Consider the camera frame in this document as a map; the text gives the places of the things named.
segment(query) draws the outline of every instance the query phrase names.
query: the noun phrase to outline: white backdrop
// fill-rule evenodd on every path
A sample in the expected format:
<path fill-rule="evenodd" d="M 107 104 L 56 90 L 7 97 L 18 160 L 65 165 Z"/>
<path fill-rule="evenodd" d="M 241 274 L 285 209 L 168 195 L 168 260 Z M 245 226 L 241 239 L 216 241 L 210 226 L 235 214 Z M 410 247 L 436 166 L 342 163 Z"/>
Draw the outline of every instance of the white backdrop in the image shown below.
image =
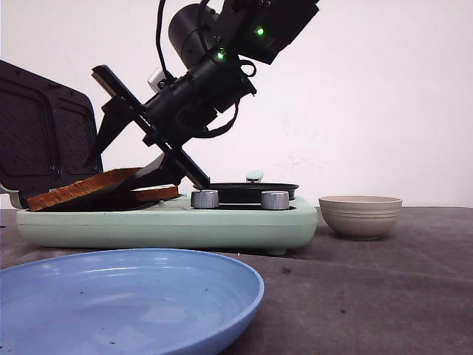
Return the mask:
<path fill-rule="evenodd" d="M 171 16 L 189 1 L 168 0 Z M 221 1 L 212 1 L 219 8 Z M 101 122 L 109 96 L 90 77 L 108 64 L 142 101 L 158 66 L 156 0 L 3 0 L 1 58 L 86 93 Z M 217 181 L 297 183 L 318 204 L 331 194 L 392 195 L 408 206 L 473 206 L 473 1 L 325 0 L 273 65 L 226 135 L 186 151 Z M 227 121 L 233 110 L 215 124 Z M 106 169 L 159 153 L 130 125 L 103 154 Z M 185 181 L 181 191 L 191 189 Z M 7 207 L 2 199 L 2 207 Z"/>

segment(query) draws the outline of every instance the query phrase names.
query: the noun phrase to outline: plastic plate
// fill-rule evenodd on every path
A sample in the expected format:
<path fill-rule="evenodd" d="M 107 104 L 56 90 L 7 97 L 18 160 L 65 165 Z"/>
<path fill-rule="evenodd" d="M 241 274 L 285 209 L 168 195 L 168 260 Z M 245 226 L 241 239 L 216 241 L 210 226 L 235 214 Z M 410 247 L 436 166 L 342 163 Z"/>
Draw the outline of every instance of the plastic plate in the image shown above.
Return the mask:
<path fill-rule="evenodd" d="M 0 271 L 0 353 L 218 354 L 264 293 L 240 261 L 202 251 L 128 249 Z"/>

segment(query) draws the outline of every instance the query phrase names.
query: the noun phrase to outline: black nonstick plate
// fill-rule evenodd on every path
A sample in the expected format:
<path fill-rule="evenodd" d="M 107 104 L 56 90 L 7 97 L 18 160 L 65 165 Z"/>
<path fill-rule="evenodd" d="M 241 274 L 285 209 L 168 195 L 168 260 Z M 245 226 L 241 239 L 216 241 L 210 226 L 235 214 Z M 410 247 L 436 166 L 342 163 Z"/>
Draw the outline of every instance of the black nonstick plate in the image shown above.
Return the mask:
<path fill-rule="evenodd" d="M 260 203 L 263 191 L 287 191 L 293 200 L 298 187 L 292 183 L 211 183 L 207 189 L 219 192 L 220 203 Z"/>

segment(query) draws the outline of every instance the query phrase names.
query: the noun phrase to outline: ceramic bowl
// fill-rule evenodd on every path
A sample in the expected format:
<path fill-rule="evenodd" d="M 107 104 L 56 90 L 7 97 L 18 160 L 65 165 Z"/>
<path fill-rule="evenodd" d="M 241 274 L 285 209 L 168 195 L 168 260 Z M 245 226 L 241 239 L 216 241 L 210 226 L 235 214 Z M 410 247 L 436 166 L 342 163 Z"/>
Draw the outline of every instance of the ceramic bowl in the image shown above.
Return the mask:
<path fill-rule="evenodd" d="M 376 240 L 396 223 L 402 200 L 382 196 L 326 196 L 319 198 L 328 226 L 354 240 Z"/>

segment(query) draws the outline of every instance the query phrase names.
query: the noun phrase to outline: gray table surface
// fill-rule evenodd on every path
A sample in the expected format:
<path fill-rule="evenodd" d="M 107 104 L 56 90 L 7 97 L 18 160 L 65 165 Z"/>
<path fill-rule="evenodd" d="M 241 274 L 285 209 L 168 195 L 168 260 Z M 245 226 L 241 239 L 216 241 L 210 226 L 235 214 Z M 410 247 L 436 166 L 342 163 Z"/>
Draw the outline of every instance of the gray table surface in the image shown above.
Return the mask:
<path fill-rule="evenodd" d="M 14 211 L 0 224 L 2 268 L 89 251 L 23 240 Z M 473 209 L 404 208 L 375 242 L 340 239 L 322 220 L 284 257 L 225 252 L 253 266 L 266 291 L 223 354 L 473 354 Z"/>

